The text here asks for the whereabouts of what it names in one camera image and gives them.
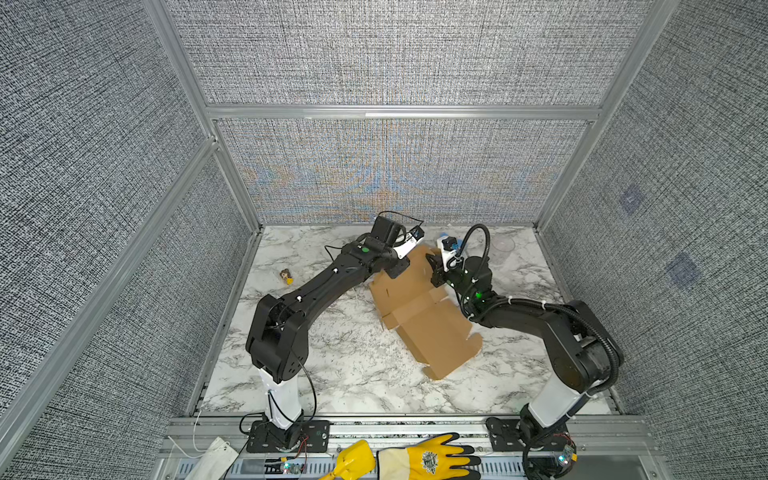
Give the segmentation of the brown cardboard box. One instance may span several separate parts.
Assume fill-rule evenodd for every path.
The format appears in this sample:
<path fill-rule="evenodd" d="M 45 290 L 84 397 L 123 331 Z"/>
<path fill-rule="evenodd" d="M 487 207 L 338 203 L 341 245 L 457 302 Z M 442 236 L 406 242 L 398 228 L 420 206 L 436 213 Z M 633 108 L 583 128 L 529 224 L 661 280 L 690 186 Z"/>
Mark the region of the brown cardboard box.
<path fill-rule="evenodd" d="M 419 245 L 412 250 L 410 265 L 397 278 L 377 274 L 370 284 L 383 325 L 395 331 L 422 371 L 431 380 L 442 380 L 474 358 L 483 338 L 449 299 L 446 288 L 431 283 L 433 270 L 427 261 L 432 250 Z"/>

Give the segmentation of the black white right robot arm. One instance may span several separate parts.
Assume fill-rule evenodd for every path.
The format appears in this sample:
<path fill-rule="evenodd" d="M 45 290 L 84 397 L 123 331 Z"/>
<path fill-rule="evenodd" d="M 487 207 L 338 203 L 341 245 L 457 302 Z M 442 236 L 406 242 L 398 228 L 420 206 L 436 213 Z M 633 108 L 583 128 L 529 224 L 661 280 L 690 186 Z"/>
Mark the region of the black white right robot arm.
<path fill-rule="evenodd" d="M 467 320 L 542 340 L 553 374 L 522 408 L 513 434 L 518 443 L 543 448 L 566 431 L 566 422 L 591 398 L 617 382 L 624 354 L 586 303 L 500 295 L 492 289 L 492 272 L 482 257 L 444 261 L 440 254 L 428 253 L 425 258 L 432 284 L 453 289 Z"/>

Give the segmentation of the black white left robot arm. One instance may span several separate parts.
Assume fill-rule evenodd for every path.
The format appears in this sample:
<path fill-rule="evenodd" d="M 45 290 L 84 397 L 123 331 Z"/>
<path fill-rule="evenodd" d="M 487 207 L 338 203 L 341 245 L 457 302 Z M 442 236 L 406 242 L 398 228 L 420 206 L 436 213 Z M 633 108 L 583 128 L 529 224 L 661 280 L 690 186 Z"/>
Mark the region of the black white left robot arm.
<path fill-rule="evenodd" d="M 385 272 L 395 279 L 410 265 L 408 254 L 424 238 L 420 224 L 404 225 L 378 215 L 372 230 L 338 248 L 324 270 L 281 297 L 266 295 L 257 306 L 245 350 L 266 389 L 268 440 L 290 449 L 300 441 L 305 424 L 314 420 L 299 401 L 296 376 L 309 357 L 309 331 L 315 320 L 347 291 Z"/>

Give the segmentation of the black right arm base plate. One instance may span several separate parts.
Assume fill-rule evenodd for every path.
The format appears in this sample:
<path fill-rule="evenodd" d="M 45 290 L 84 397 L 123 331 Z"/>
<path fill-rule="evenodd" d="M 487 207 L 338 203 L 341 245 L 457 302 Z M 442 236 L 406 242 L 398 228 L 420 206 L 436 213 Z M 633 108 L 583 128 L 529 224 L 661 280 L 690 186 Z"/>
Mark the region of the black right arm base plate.
<path fill-rule="evenodd" d="M 529 447 L 531 452 L 555 452 L 562 451 L 567 445 L 573 445 L 564 425 L 534 442 L 546 428 L 541 427 L 533 417 L 488 417 L 485 427 L 493 452 L 522 453 L 526 447 Z"/>

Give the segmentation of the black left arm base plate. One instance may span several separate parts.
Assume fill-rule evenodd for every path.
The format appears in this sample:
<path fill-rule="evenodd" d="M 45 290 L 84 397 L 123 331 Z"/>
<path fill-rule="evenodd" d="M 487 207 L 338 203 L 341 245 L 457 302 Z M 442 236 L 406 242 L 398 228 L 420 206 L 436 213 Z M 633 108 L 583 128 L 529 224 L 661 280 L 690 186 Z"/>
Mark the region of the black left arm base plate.
<path fill-rule="evenodd" d="M 313 420 L 283 430 L 272 422 L 254 422 L 248 432 L 248 453 L 289 453 L 299 449 L 308 453 L 326 453 L 330 439 L 329 421 Z"/>

